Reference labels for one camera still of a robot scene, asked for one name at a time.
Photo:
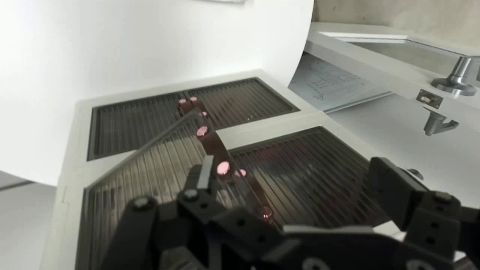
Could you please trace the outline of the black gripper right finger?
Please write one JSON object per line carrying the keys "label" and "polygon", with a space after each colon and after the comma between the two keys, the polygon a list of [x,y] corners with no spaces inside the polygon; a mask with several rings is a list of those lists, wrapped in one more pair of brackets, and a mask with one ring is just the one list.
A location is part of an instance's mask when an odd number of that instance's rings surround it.
{"label": "black gripper right finger", "polygon": [[480,210],[426,187],[385,157],[372,157],[366,172],[372,198],[405,232],[405,243],[447,264],[462,252],[480,264]]}

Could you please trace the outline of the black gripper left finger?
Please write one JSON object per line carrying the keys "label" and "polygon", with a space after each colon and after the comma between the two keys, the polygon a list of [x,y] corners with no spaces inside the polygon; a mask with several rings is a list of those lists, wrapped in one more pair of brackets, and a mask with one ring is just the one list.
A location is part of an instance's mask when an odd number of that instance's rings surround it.
{"label": "black gripper left finger", "polygon": [[190,168],[171,202],[130,199],[106,249],[100,270],[168,270],[172,250],[204,270],[283,270],[277,229],[243,207],[228,208],[199,189],[202,166]]}

